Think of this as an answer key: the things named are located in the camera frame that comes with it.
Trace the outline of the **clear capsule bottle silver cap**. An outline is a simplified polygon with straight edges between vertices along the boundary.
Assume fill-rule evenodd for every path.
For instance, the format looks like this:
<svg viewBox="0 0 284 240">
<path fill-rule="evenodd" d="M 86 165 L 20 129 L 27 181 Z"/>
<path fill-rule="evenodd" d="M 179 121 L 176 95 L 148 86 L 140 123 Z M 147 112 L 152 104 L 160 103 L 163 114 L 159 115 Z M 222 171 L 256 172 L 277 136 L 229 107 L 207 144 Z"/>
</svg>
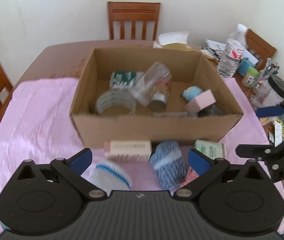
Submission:
<svg viewBox="0 0 284 240">
<path fill-rule="evenodd" d="M 154 112 L 166 110 L 171 93 L 172 74 L 161 62 L 155 62 L 129 89 L 131 96 Z"/>
</svg>

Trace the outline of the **green white medicine box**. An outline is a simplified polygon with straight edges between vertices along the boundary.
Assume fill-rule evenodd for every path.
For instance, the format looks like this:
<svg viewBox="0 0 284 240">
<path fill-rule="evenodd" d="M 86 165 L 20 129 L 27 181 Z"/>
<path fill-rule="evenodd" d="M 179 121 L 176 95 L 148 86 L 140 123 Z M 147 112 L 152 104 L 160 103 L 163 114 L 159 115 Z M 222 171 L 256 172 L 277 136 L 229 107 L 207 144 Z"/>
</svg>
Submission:
<svg viewBox="0 0 284 240">
<path fill-rule="evenodd" d="M 115 71 L 111 74 L 109 82 L 110 89 L 130 89 L 136 81 L 143 75 L 143 72 Z"/>
</svg>

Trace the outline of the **clear jar black lid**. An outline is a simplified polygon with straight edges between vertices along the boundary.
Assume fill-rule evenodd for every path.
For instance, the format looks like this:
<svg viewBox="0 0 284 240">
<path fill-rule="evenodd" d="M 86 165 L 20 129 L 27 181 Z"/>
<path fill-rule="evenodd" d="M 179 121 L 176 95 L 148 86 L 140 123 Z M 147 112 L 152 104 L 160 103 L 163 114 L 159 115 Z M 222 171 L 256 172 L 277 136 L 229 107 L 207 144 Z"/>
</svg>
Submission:
<svg viewBox="0 0 284 240">
<path fill-rule="evenodd" d="M 284 100 L 284 81 L 275 74 L 263 81 L 250 103 L 254 110 L 279 105 Z"/>
</svg>

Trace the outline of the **green white tissue pack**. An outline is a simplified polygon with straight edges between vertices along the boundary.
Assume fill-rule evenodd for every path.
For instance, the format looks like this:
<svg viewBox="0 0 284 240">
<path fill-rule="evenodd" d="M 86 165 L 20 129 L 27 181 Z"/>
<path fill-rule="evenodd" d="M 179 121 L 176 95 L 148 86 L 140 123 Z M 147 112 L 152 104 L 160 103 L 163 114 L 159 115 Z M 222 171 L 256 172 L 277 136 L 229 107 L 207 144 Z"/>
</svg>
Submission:
<svg viewBox="0 0 284 240">
<path fill-rule="evenodd" d="M 225 158 L 224 145 L 218 142 L 197 139 L 194 143 L 194 148 L 213 160 L 216 158 Z"/>
</svg>

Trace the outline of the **green lid container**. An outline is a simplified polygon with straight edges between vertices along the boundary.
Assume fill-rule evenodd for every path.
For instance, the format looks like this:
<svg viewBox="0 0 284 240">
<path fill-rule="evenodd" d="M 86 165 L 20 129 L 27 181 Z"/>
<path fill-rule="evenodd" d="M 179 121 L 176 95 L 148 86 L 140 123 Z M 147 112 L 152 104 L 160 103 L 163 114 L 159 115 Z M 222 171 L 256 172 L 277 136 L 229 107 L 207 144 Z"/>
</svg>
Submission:
<svg viewBox="0 0 284 240">
<path fill-rule="evenodd" d="M 248 70 L 246 71 L 245 76 L 242 79 L 242 84 L 245 87 L 250 88 L 258 76 L 259 76 L 259 71 L 254 67 L 249 67 Z"/>
</svg>

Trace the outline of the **wooden chair right side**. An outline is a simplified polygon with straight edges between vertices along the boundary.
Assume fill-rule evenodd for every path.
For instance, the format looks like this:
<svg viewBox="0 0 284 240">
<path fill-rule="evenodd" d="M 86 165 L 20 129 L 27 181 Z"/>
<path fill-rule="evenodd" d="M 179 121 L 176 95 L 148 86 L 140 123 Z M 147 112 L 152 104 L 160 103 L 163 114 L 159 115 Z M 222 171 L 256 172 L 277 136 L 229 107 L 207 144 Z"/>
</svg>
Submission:
<svg viewBox="0 0 284 240">
<path fill-rule="evenodd" d="M 248 51 L 258 59 L 258 66 L 263 67 L 267 58 L 272 58 L 276 53 L 276 48 L 270 45 L 263 38 L 254 33 L 251 29 L 246 32 L 246 45 Z"/>
</svg>

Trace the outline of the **clear plastic water bottle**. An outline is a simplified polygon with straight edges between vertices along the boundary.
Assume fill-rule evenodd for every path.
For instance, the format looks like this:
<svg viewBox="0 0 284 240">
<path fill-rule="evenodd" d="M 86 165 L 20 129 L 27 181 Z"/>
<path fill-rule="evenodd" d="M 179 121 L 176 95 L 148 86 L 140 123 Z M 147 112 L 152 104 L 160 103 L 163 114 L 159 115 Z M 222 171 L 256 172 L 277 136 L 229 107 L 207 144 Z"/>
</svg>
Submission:
<svg viewBox="0 0 284 240">
<path fill-rule="evenodd" d="M 248 28 L 238 24 L 225 43 L 225 48 L 217 66 L 219 75 L 223 78 L 233 77 L 239 68 L 239 62 L 246 48 L 246 32 Z"/>
</svg>

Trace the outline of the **beige pink small box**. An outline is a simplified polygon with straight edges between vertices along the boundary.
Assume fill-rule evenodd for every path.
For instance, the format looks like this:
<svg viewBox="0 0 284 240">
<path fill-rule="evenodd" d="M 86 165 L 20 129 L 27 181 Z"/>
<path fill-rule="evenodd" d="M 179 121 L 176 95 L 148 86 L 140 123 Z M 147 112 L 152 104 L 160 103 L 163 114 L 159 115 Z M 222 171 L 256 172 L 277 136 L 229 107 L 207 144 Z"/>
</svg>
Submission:
<svg viewBox="0 0 284 240">
<path fill-rule="evenodd" d="M 149 140 L 112 140 L 104 143 L 105 158 L 118 162 L 149 161 L 152 144 Z"/>
</svg>

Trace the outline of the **blue white round toy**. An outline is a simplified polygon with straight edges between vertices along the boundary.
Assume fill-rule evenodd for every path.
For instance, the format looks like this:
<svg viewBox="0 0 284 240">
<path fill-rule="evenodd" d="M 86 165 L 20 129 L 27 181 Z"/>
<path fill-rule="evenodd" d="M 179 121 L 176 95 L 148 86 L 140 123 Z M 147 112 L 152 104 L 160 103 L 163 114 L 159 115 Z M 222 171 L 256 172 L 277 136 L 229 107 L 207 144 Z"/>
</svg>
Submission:
<svg viewBox="0 0 284 240">
<path fill-rule="evenodd" d="M 190 102 L 194 97 L 198 96 L 201 93 L 203 93 L 203 90 L 201 88 L 197 86 L 191 86 L 182 92 L 181 97 L 185 98 L 187 102 Z"/>
</svg>

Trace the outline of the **blue knit sock roll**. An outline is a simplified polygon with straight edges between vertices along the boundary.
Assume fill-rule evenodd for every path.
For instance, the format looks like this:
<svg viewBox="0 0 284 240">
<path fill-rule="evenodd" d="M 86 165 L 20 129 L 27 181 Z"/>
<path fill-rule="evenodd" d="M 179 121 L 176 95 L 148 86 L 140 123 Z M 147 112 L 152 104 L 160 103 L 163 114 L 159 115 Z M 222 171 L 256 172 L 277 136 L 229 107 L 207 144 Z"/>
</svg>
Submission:
<svg viewBox="0 0 284 240">
<path fill-rule="evenodd" d="M 153 167 L 163 190 L 176 190 L 186 177 L 187 170 L 182 151 L 176 141 L 158 144 L 149 163 Z"/>
</svg>

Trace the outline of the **grey plush cat toy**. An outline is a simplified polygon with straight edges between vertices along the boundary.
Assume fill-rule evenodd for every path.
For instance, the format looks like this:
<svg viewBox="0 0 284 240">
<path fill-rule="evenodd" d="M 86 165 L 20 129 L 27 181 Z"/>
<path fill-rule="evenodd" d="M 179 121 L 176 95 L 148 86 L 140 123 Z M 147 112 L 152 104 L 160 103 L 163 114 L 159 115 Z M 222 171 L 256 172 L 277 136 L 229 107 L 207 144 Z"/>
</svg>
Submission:
<svg viewBox="0 0 284 240">
<path fill-rule="evenodd" d="M 205 117 L 205 116 L 221 116 L 224 115 L 224 112 L 219 109 L 215 104 L 202 109 L 198 112 L 198 117 Z"/>
</svg>

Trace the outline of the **pink tablecloth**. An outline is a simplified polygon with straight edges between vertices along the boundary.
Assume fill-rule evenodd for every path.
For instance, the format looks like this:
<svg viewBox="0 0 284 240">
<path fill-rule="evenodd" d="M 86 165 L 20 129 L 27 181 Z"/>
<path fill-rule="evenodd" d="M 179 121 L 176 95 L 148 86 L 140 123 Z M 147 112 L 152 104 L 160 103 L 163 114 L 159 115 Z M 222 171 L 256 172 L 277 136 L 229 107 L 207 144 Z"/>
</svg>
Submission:
<svg viewBox="0 0 284 240">
<path fill-rule="evenodd" d="M 23 82 L 14 90 L 0 123 L 0 192 L 23 160 L 49 164 L 57 157 L 68 159 L 83 149 L 69 116 L 78 82 L 72 77 L 41 79 Z M 244 115 L 219 142 L 226 149 L 228 161 L 244 164 L 245 159 L 235 154 L 237 145 L 268 145 L 269 141 L 235 79 L 224 82 Z M 122 163 L 120 166 L 131 176 L 132 190 L 161 189 L 149 163 Z"/>
</svg>

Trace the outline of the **white paper on chair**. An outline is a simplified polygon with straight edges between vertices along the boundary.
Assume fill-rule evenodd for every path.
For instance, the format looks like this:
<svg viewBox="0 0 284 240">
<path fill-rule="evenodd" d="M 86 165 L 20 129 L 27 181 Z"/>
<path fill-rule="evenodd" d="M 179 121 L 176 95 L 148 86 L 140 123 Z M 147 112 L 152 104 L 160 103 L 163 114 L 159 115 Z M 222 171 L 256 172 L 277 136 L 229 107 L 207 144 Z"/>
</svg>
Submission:
<svg viewBox="0 0 284 240">
<path fill-rule="evenodd" d="M 169 33 L 162 33 L 153 43 L 153 48 L 166 48 L 173 45 L 187 45 L 188 31 L 176 31 Z"/>
</svg>

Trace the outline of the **teal box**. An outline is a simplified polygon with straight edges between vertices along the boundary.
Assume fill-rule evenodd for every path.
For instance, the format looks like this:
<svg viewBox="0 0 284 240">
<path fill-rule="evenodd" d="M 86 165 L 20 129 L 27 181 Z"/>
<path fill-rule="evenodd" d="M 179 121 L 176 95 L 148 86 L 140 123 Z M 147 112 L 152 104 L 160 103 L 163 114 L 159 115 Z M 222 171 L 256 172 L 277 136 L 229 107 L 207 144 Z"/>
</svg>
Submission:
<svg viewBox="0 0 284 240">
<path fill-rule="evenodd" d="M 255 68 L 255 65 L 247 57 L 242 58 L 239 62 L 238 74 L 244 77 L 249 67 Z"/>
</svg>

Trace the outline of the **pink rectangular box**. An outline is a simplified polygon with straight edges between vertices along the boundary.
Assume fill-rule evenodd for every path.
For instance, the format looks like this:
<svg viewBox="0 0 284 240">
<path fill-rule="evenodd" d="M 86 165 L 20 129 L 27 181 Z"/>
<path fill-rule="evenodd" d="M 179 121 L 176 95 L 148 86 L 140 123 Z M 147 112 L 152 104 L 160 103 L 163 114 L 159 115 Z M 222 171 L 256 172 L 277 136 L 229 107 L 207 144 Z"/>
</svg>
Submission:
<svg viewBox="0 0 284 240">
<path fill-rule="evenodd" d="M 186 106 L 185 110 L 190 113 L 198 113 L 201 110 L 216 103 L 216 99 L 210 89 L 195 96 Z"/>
</svg>

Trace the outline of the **white sock roll blue stripe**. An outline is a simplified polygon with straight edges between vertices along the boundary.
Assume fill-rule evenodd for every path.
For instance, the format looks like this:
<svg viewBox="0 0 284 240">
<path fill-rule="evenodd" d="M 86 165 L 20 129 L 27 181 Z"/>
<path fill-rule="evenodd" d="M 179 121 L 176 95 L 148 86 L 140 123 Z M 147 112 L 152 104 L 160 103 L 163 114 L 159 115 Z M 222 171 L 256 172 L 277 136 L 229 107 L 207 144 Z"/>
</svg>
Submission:
<svg viewBox="0 0 284 240">
<path fill-rule="evenodd" d="M 111 161 L 101 161 L 90 171 L 88 181 L 105 191 L 109 196 L 112 191 L 129 191 L 132 180 L 129 174 Z"/>
</svg>

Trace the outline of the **clear tape roll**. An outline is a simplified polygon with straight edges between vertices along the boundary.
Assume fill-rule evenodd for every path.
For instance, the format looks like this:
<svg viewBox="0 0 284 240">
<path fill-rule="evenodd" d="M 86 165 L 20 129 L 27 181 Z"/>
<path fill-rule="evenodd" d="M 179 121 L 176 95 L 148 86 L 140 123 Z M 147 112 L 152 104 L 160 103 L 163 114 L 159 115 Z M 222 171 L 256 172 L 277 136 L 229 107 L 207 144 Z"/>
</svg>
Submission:
<svg viewBox="0 0 284 240">
<path fill-rule="evenodd" d="M 136 101 L 128 92 L 123 90 L 108 90 L 96 100 L 95 110 L 99 115 L 112 107 L 125 108 L 128 110 L 128 114 L 132 115 L 136 110 Z"/>
</svg>

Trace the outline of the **brown cardboard box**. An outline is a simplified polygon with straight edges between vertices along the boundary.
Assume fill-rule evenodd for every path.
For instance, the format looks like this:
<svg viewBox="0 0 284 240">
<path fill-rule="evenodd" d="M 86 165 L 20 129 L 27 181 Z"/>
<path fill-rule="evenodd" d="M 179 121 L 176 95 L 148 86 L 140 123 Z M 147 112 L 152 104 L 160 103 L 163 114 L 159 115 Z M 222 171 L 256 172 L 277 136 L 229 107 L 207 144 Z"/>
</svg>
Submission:
<svg viewBox="0 0 284 240">
<path fill-rule="evenodd" d="M 133 47 L 94 49 L 70 109 L 92 148 L 112 140 L 218 141 L 242 115 L 201 53 Z"/>
</svg>

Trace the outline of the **pink knit sock roll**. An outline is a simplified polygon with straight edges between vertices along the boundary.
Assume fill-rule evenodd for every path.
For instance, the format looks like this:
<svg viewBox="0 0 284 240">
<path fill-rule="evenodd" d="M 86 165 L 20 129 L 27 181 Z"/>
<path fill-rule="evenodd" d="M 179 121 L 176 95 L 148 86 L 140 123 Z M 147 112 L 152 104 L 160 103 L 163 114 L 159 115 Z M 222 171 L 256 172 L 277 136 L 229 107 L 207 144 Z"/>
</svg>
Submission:
<svg viewBox="0 0 284 240">
<path fill-rule="evenodd" d="M 181 183 L 181 187 L 184 187 L 185 185 L 197 179 L 198 177 L 199 175 L 196 173 L 196 171 L 193 168 L 189 167 L 186 177 Z"/>
</svg>

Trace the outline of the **wooden chair behind table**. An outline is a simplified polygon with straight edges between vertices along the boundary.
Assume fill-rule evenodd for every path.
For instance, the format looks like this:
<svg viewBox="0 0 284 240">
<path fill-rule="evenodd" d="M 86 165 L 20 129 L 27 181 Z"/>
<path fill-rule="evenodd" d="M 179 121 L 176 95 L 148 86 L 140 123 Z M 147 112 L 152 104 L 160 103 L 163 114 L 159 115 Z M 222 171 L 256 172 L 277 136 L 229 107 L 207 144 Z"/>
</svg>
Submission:
<svg viewBox="0 0 284 240">
<path fill-rule="evenodd" d="M 146 40 L 147 23 L 153 22 L 152 40 L 157 37 L 161 3 L 151 2 L 107 2 L 109 39 L 114 40 L 113 23 L 120 24 L 120 39 L 125 39 L 125 22 L 131 22 L 131 39 L 136 39 L 136 23 L 142 22 L 141 39 Z"/>
</svg>

